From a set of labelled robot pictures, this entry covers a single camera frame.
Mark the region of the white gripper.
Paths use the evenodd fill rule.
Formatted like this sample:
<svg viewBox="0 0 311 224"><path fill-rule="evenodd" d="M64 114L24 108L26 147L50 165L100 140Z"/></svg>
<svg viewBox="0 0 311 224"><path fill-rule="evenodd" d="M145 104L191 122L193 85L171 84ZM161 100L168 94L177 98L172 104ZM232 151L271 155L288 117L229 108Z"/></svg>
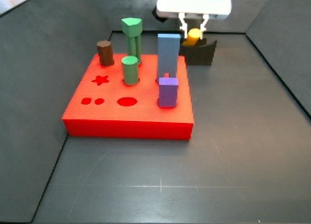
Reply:
<svg viewBox="0 0 311 224"><path fill-rule="evenodd" d="M203 17L199 29L207 31L207 23L211 19L225 19L231 14L232 0L156 0L154 12L160 17L177 18L183 38L187 39L188 25L184 18Z"/></svg>

